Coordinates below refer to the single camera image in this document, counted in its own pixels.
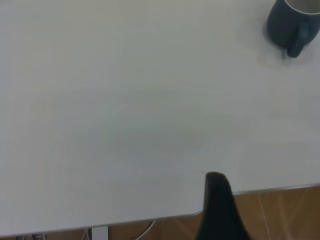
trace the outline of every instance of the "desk surface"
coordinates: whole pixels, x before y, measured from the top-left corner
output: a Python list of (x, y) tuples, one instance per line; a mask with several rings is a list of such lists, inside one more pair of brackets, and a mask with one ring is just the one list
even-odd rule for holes
[(272, 0), (0, 3), (0, 236), (197, 213), (320, 183), (320, 38), (266, 39)]

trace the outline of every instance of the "blue mug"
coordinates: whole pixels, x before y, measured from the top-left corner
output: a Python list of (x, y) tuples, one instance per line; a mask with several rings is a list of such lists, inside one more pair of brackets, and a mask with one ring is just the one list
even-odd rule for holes
[(266, 30), (289, 57), (298, 57), (320, 30), (320, 0), (276, 0)]

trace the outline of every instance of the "mug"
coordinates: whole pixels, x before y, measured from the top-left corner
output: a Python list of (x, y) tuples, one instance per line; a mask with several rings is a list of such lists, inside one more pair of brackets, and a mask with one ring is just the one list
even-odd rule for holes
[(298, 57), (320, 30), (320, 0), (276, 0), (266, 30), (290, 58)]

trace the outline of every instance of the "mug handle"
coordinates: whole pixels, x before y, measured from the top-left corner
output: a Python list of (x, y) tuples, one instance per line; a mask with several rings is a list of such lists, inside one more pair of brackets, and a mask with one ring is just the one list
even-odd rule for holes
[(309, 24), (307, 22), (302, 22), (298, 26), (298, 31), (294, 36), (294, 39), (287, 49), (287, 54), (290, 58), (296, 58), (301, 53), (305, 46), (305, 42), (309, 38)]

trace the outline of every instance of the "mug rim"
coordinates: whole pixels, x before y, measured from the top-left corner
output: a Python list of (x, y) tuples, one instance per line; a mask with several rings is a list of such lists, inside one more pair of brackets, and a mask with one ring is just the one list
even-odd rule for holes
[(292, 9), (295, 10), (295, 11), (297, 11), (298, 13), (307, 14), (307, 15), (318, 15), (318, 14), (320, 14), (320, 11), (319, 11), (319, 12), (315, 12), (315, 13), (308, 13), (308, 12), (300, 11), (300, 10), (294, 8), (293, 6), (291, 6), (291, 5), (287, 2), (287, 0), (284, 0), (284, 2), (285, 2), (290, 8), (292, 8)]

